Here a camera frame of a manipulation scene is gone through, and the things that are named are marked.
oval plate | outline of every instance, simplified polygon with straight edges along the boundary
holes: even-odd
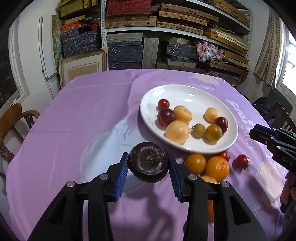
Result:
[[[160,99],[167,99],[170,102],[170,109],[177,105],[187,107],[193,118],[189,123],[189,128],[194,124],[201,123],[206,128],[210,125],[203,115],[207,108],[216,108],[220,116],[228,120],[228,130],[215,144],[207,143],[202,138],[196,139],[191,134],[182,145],[177,144],[164,136],[165,128],[157,122],[157,103]],[[147,127],[164,142],[184,151],[197,152],[203,154],[215,154],[231,147],[237,139],[238,127],[232,112],[227,106],[211,94],[200,89],[186,85],[163,85],[149,90],[142,98],[140,112]]]

purple tablecloth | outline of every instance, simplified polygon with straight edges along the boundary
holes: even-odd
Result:
[[[248,135],[254,124],[267,125],[264,119],[223,79],[181,71],[137,69],[77,77],[43,111],[7,170],[12,229],[21,241],[28,239],[67,181],[81,183],[106,171],[110,161],[105,160],[114,157],[111,162],[117,163],[117,153],[130,150],[133,141],[156,141],[173,151],[179,163],[184,160],[188,154],[153,136],[139,114],[143,95],[165,84],[202,89],[233,112],[239,135],[229,149],[230,173],[226,180],[254,212],[270,240],[279,236],[283,215],[273,197],[281,192],[286,170],[271,159],[265,146]],[[239,154],[249,156],[247,170],[232,166]],[[114,240],[182,240],[188,204],[179,203],[174,196],[169,175],[155,184],[139,183],[133,176],[128,176],[127,182],[120,200],[109,204]],[[84,217],[85,238],[86,220]],[[211,224],[208,240],[212,239]]]

stacked boxes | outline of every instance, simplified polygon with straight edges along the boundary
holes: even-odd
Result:
[[[139,69],[143,56],[143,33],[109,34],[109,70]]]
[[[99,30],[91,26],[80,26],[61,34],[64,57],[99,48]]]

orange fruit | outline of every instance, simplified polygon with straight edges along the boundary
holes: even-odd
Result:
[[[211,222],[214,222],[214,205],[213,205],[213,200],[208,200],[208,202],[207,202],[207,214],[208,214],[209,220]]]
[[[228,162],[223,157],[213,156],[208,160],[204,174],[216,179],[217,182],[221,182],[229,174]]]
[[[214,178],[207,175],[203,175],[200,178],[203,179],[205,182],[218,184],[218,182]]]
[[[204,171],[206,163],[207,161],[202,154],[194,153],[185,159],[184,165],[191,174],[199,175]]]

cherry tomato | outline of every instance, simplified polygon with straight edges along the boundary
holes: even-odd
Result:
[[[229,161],[230,155],[228,151],[223,151],[217,154],[217,156],[223,157],[226,159],[226,161]]]
[[[249,158],[246,155],[238,155],[237,158],[235,159],[235,164],[237,165],[238,168],[246,169],[249,164]]]
[[[158,108],[159,108],[159,110],[168,109],[169,107],[170,107],[170,103],[166,99],[161,99],[158,102]]]

